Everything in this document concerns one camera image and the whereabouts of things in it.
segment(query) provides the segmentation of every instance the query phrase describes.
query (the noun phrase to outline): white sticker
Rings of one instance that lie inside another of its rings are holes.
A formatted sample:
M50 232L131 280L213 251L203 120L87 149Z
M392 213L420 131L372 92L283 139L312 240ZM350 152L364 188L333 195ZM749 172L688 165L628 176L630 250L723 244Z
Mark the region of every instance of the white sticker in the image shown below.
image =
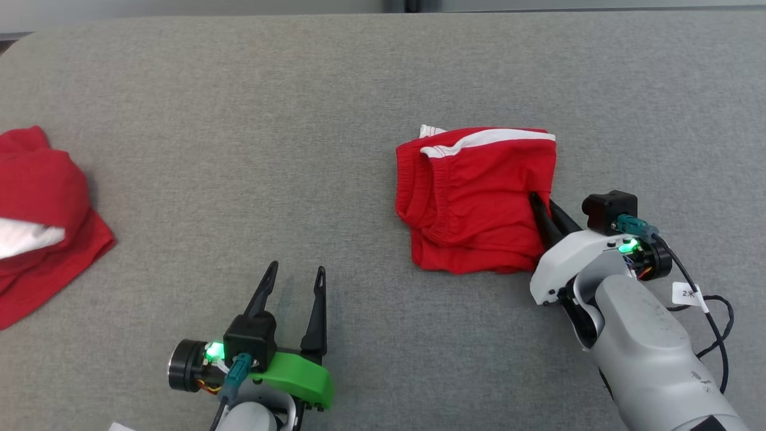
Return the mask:
M690 286L689 283L682 283L681 281L674 282L673 303L678 305L694 305L699 307L699 296L702 294L702 291L699 290L699 285L696 286L697 292L694 292L692 290L692 286Z

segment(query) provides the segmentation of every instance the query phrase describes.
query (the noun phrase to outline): white stripe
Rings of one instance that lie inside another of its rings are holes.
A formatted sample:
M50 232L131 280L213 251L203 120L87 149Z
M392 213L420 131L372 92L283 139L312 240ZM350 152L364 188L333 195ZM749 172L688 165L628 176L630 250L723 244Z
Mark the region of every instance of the white stripe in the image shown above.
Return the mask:
M421 138L425 137L432 137L433 135L438 135L439 133L446 132L445 129L440 129L439 127L433 127L433 126L426 126L425 124L421 124Z
M431 159L441 159L442 157L454 156L463 148L472 146L489 145L491 143L504 140L522 140L522 139L544 139L556 141L556 136L550 133L531 132L529 130L518 129L487 129L480 132L471 133L467 137L462 137L455 142L453 146L424 146L421 153Z

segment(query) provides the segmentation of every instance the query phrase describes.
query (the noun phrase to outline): wire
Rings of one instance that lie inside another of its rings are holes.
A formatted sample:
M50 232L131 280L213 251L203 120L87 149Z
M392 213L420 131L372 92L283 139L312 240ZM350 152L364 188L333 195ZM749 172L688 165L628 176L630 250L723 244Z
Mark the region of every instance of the wire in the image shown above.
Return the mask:
M221 421L221 416L224 414L224 409L226 408L226 402L229 401L227 397L221 398L221 404L218 406L218 411L215 413L215 418L213 418L213 424L210 425L210 431L215 431L218 428L218 423Z
M683 277L686 279L686 282L689 283L690 288L693 292L698 292L697 285L692 280L691 275L686 271L686 268L681 263L680 259L678 259L678 256L676 256L676 253L673 252L673 250L670 249L668 246L668 243L665 242L665 240L659 236L658 234L652 234L652 238L654 238L661 246L667 250L668 254L670 255L670 258L676 263L678 266L678 269L681 271L681 274L683 274ZM710 310L708 309L708 306L705 304L705 299L702 297L702 295L696 295L699 299L699 305L702 307L702 311L705 312L705 318L707 318L708 323L710 324L710 328L713 329L713 334L715 335L715 343L718 347L721 349L721 362L723 365L723 376L721 377L721 393L724 393L726 391L726 386L728 385L728 354L726 353L726 346L723 344L723 337L721 336L721 332L718 329L718 326L715 324L715 320L713 320L713 317L710 315Z
M726 323L726 328L723 330L723 335L721 338L723 340L726 340L728 338L729 334L732 332L732 328L734 327L734 307L732 307L732 303L726 300L726 298L723 298L722 296L716 295L716 294L707 294L702 297L706 301L720 301L726 304L726 309L728 311L728 322ZM679 305L678 307L668 307L668 311L681 311L689 308L689 305ZM710 344L710 347L706 348L705 350L700 351L697 354L697 359L702 358L706 354L712 352L716 347L718 346L718 341L713 341L713 344Z
M209 387L203 380L200 379L197 379L197 385L199 385L200 389L203 389L207 393L212 393L213 395L221 390L221 387Z
M647 266L643 269L643 271L638 275L638 279L640 280L644 275L649 274L649 271L652 270L652 267Z
M218 367L219 370L223 371L224 374L229 374L229 367L226 366L224 360L221 358L218 358L218 360L215 361L215 366Z

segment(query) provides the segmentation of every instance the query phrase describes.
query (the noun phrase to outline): red shorts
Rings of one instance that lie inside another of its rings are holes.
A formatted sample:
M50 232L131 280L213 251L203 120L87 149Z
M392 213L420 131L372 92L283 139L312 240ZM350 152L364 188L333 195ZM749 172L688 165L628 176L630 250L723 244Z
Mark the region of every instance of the red shorts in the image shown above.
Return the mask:
M0 218L64 230L59 242L0 258L0 331L51 299L114 245L109 227L90 208L85 175L69 154L50 148L37 126L0 134Z
M492 127L421 134L396 149L396 211L411 228L415 264L455 274L533 271L543 247L529 193L548 205L555 136Z

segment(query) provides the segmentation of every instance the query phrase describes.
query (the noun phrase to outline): black cable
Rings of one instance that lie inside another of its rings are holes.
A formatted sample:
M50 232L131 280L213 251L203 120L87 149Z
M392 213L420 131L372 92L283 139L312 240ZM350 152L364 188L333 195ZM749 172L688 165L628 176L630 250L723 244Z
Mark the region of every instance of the black cable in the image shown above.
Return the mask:
M707 294L702 297L702 299L706 301L720 301L726 305L726 310L728 311L728 322L726 322L726 328L723 330L723 335L721 338L726 341L726 338L728 338L729 334L732 332L732 328L734 327L734 307L732 307L732 303L729 302L726 298L723 298L720 295L716 294ZM691 307L690 305L679 305L678 307L668 307L668 311L681 311L685 310L687 308ZM713 341L713 344L710 344L710 347L707 347L705 350L700 351L697 354L697 358L702 358L706 354L712 352L715 350L715 348L718 346L718 341Z
M223 396L221 398L221 405L218 406L218 411L215 414L215 418L213 418L213 424L210 425L210 431L215 431L215 429L218 428L218 423L221 421L221 416L224 415L227 401L229 401L227 397Z
M670 255L670 258L676 263L676 266L678 266L678 269L681 271L681 274L683 274L683 277L686 279L686 282L689 283L689 287L692 289L693 292L697 293L698 292L697 285L694 283L694 281L692 280L692 277L686 271L686 268L684 268L680 259L678 259L678 256L676 256L676 253L674 253L673 250L670 249L670 247L668 246L668 243L665 242L665 240L661 236L657 235L656 233L652 234L652 238L654 238L661 246L665 248L665 250L667 250L668 254ZM718 326L715 324L713 317L710 315L710 311L707 311L705 313L705 318L708 319L710 328L713 329L713 334L715 335L715 343L721 349L721 362L723 365L723 376L721 377L720 390L721 390L721 393L724 393L726 391L726 385L728 385L728 355L726 353L726 346L723 344L723 337L721 337L721 332L719 331Z

